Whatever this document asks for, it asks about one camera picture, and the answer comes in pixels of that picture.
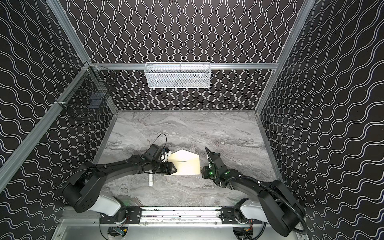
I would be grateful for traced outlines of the cream yellow envelope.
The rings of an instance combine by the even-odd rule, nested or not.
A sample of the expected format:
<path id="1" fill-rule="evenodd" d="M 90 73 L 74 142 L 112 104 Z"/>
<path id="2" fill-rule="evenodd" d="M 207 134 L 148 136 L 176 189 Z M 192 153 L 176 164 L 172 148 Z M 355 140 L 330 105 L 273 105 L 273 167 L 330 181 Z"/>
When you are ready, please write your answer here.
<path id="1" fill-rule="evenodd" d="M 177 171 L 172 176 L 187 176 L 187 175 L 200 175 L 200 157 L 199 155 L 186 151 L 179 150 L 172 153 L 168 159 L 176 167 Z"/>

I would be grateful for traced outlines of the white glue stick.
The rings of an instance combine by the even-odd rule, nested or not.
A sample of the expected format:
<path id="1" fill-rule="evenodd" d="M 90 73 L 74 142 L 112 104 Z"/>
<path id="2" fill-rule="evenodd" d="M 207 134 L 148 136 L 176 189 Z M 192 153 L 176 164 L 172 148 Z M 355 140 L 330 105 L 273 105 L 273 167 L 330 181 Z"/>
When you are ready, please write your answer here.
<path id="1" fill-rule="evenodd" d="M 149 186 L 152 187 L 154 185 L 154 175 L 149 174 Z"/>

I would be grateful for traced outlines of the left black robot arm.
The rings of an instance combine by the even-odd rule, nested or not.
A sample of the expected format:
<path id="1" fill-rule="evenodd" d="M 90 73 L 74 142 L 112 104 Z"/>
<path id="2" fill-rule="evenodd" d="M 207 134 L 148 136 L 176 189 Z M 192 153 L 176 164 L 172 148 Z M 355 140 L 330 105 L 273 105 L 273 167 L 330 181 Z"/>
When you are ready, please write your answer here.
<path id="1" fill-rule="evenodd" d="M 168 162 L 165 149 L 152 144 L 141 155 L 110 164 L 82 164 L 59 186 L 58 195 L 77 213 L 94 211 L 121 222 L 125 218 L 125 205 L 116 198 L 101 195 L 103 186 L 114 180 L 139 174 L 172 175 L 177 172 L 174 163 Z"/>

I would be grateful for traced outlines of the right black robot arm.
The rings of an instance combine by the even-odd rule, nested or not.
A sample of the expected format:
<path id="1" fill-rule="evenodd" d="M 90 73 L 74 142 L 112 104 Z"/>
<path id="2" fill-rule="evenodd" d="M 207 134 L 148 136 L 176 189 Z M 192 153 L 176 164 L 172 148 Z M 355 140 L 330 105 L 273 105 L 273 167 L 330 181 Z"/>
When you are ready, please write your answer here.
<path id="1" fill-rule="evenodd" d="M 309 227 L 305 221 L 304 207 L 279 180 L 263 182 L 229 169 L 220 153 L 205 148 L 208 166 L 203 167 L 203 178 L 212 180 L 220 188 L 246 194 L 249 200 L 257 199 L 268 223 L 277 233 L 286 237 L 291 232 L 306 235 Z"/>

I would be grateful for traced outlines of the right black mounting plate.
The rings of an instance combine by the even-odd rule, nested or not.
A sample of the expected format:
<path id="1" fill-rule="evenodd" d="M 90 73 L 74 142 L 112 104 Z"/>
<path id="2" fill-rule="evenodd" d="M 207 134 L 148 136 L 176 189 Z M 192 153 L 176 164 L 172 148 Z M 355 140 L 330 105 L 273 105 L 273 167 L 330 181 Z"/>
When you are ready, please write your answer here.
<path id="1" fill-rule="evenodd" d="M 223 207 L 220 209 L 219 219 L 221 219 L 223 225 L 229 224 L 240 224 L 240 225 L 250 225 L 253 224 L 262 224 L 262 221 L 255 219 L 247 219 L 245 215 L 240 211 L 239 207 Z"/>

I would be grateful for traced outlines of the black mounting plate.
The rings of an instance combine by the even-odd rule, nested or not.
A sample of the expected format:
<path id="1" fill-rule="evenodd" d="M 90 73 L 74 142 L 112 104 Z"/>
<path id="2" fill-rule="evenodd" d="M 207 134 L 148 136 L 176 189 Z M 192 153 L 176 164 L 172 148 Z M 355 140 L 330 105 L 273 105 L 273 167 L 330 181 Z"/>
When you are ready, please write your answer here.
<path id="1" fill-rule="evenodd" d="M 102 214 L 100 217 L 100 224 L 102 225 L 127 225 L 139 224 L 142 215 L 142 208 L 140 207 L 121 207 L 113 216 Z"/>
<path id="2" fill-rule="evenodd" d="M 240 225 L 250 225 L 253 224 L 262 224 L 262 221 L 255 219 L 247 219 L 245 215 L 240 211 L 239 207 L 223 207 L 220 209 L 219 219 L 221 219 L 223 225 L 229 224 L 240 224 Z"/>

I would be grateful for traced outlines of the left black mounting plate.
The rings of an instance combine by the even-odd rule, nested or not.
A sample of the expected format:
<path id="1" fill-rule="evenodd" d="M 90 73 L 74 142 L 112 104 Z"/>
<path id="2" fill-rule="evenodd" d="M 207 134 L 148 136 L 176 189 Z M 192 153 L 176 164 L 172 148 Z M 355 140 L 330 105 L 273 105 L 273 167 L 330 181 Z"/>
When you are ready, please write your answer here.
<path id="1" fill-rule="evenodd" d="M 142 208 L 140 207 L 121 207 L 113 216 L 102 214 L 100 217 L 100 224 L 102 225 L 127 225 L 139 224 L 142 215 Z"/>

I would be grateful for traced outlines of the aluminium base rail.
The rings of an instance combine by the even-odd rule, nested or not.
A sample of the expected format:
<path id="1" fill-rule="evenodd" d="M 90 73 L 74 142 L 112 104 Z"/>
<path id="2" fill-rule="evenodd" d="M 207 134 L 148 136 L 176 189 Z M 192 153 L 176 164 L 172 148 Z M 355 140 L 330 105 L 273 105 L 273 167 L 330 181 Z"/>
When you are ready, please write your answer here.
<path id="1" fill-rule="evenodd" d="M 66 208 L 60 223 L 68 227 L 247 227 L 240 224 L 223 225 L 219 219 L 220 209 L 223 207 L 140 207 L 142 215 L 139 224 L 102 225 L 102 214 L 92 211 L 77 213 L 73 208 Z M 266 220 L 260 205 L 251 205 L 251 213 L 247 219 L 264 222 Z"/>

